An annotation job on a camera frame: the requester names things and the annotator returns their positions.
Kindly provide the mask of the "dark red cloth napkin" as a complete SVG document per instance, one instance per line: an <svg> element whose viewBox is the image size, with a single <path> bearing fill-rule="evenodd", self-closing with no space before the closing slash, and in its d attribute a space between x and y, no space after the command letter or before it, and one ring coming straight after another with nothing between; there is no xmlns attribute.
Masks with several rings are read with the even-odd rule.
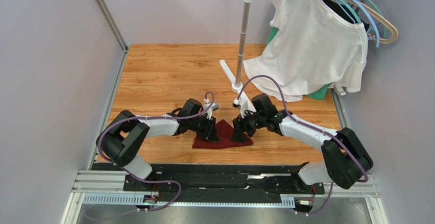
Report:
<svg viewBox="0 0 435 224"><path fill-rule="evenodd" d="M194 143L192 145L193 149L211 149L211 150L220 150L231 147L244 147L251 146L254 142L249 138L245 137L245 142L233 142L231 141L231 137L234 132L234 128L229 125L225 120L220 120L216 124L216 131L220 138L219 142L208 142L200 139L198 136L194 139Z"/></svg>

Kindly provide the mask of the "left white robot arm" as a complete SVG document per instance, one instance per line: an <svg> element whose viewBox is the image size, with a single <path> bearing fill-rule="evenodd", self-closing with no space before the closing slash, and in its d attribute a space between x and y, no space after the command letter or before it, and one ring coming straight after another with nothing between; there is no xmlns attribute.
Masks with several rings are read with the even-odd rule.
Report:
<svg viewBox="0 0 435 224"><path fill-rule="evenodd" d="M122 111L96 140L99 152L127 173L145 180L153 171L151 165L138 154L143 141L159 136L178 136L193 131L207 142L219 142L213 111L218 104L193 98L184 106L162 116L138 116Z"/></svg>

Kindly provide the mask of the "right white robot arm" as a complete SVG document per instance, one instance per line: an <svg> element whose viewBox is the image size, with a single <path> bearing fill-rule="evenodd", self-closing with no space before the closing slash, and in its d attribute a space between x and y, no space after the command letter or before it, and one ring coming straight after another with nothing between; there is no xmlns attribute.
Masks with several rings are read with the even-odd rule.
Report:
<svg viewBox="0 0 435 224"><path fill-rule="evenodd" d="M264 93L251 101L253 110L249 110L249 101L243 97L233 101L233 106L240 110L240 114L233 120L231 141L246 142L257 130L266 128L280 136L297 139L321 152L322 162L305 162L292 172L299 187L330 182L349 189L356 182L368 180L366 174L374 163L352 129L328 129L307 122L286 109L279 111Z"/></svg>

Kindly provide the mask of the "white clothes rack stand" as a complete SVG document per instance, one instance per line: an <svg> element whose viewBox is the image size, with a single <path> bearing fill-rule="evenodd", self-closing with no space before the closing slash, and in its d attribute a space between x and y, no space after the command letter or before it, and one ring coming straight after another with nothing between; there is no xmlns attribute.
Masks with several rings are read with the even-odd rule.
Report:
<svg viewBox="0 0 435 224"><path fill-rule="evenodd" d="M236 72L233 73L230 67L228 66L228 64L226 63L226 61L223 59L219 60L219 65L222 71L224 72L225 76L231 83L231 90L236 94L240 95L241 98L243 98L244 102L242 103L242 107L253 111L254 106L252 105L248 96L244 92L243 90L244 83L241 80L251 2L252 0L244 0L241 31L240 31L240 38L239 38L239 45L238 45L238 53L237 53Z"/></svg>

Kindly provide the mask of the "green garment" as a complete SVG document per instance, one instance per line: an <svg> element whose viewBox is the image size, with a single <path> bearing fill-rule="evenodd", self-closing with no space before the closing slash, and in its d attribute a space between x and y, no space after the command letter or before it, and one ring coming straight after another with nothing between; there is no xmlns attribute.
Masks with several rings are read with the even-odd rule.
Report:
<svg viewBox="0 0 435 224"><path fill-rule="evenodd" d="M266 42L266 46L268 46L271 43L271 41L274 39L274 37L277 35L277 33L278 33L278 28L272 27L272 30L271 30L269 37L268 37L268 40ZM329 86L330 86L330 84L326 84L323 87L321 87L319 90L317 90L313 93L307 94L306 96L309 98L313 98L313 99L321 101L325 98L325 96L328 92Z"/></svg>

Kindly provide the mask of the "white t-shirt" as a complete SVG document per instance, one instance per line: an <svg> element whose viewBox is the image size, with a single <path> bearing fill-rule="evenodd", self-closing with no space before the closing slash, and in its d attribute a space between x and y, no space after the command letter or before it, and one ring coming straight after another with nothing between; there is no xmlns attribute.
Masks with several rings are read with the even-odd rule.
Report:
<svg viewBox="0 0 435 224"><path fill-rule="evenodd" d="M287 102L326 84L359 92L367 62L368 36L362 23L345 21L322 0L270 0L271 27L278 33L263 53L244 61L252 83Z"/></svg>

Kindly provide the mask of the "black garment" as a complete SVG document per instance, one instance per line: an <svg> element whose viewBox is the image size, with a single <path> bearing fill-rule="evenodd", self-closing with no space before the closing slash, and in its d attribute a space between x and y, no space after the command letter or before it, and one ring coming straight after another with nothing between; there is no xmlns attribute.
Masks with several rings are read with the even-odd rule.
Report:
<svg viewBox="0 0 435 224"><path fill-rule="evenodd" d="M325 5L327 5L332 11L334 11L337 15L339 15L345 21L347 21L349 23L353 23L353 24L357 23L357 20L354 17L354 15L344 5L339 5L335 1L331 1L331 0L322 0L322 1Z"/></svg>

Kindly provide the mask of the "blue plastic hanger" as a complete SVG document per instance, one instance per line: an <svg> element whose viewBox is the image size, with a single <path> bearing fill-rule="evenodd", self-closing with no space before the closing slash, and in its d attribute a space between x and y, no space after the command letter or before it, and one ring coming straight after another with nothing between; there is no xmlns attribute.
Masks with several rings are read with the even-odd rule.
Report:
<svg viewBox="0 0 435 224"><path fill-rule="evenodd" d="M377 19L377 16L379 15L379 11L376 12L375 15L372 15L373 10L368 9L367 7L363 6L361 2L358 0L334 0L339 5L344 5L347 9L351 11L351 13L354 15L354 17L357 20L357 23L362 23L362 20L360 19L358 13L351 7L351 5L359 8L363 15L366 16L367 20L370 22L370 26L368 29L366 29L366 32L368 34L368 40L373 40L376 42L376 47L379 47L380 45L380 33L377 24L375 23L375 20L373 16L375 16L375 19Z"/></svg>

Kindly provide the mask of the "wooden hanger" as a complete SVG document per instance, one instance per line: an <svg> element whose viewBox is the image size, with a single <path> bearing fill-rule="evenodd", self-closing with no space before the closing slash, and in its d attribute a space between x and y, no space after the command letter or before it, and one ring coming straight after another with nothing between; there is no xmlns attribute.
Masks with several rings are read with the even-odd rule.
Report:
<svg viewBox="0 0 435 224"><path fill-rule="evenodd" d="M399 37L399 31L389 20L386 19L380 7L377 6L373 0L358 0L358 1L361 2L363 6L367 7L370 10L373 10L373 13L371 13L372 15L375 15L376 12L379 11L379 15L377 16L377 19L375 19L375 16L373 16L373 18L379 29L380 45L394 43ZM361 18L364 19L370 25L370 22L367 20L366 16L363 15L362 11L353 5L351 6L354 8L356 12L359 13Z"/></svg>

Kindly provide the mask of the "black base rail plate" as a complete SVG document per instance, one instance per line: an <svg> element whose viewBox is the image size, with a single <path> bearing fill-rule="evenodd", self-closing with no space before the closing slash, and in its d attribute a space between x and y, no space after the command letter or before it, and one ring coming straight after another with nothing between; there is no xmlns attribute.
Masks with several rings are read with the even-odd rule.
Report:
<svg viewBox="0 0 435 224"><path fill-rule="evenodd" d="M144 192L143 203L218 204L277 204L284 194L315 201L330 192L322 183L298 180L296 165L155 163L152 168L147 183L125 176L122 190Z"/></svg>

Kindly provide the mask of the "aluminium frame rail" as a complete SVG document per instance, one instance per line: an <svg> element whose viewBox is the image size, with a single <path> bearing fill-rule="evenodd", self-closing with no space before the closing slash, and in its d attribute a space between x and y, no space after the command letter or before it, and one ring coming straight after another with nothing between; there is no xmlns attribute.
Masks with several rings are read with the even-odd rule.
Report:
<svg viewBox="0 0 435 224"><path fill-rule="evenodd" d="M105 2L105 0L94 0L96 5L98 6L103 18L105 19L112 35L114 36L118 46L120 49L126 53L129 50L129 46L126 44L117 24L115 23L115 20L110 13L110 10Z"/></svg>

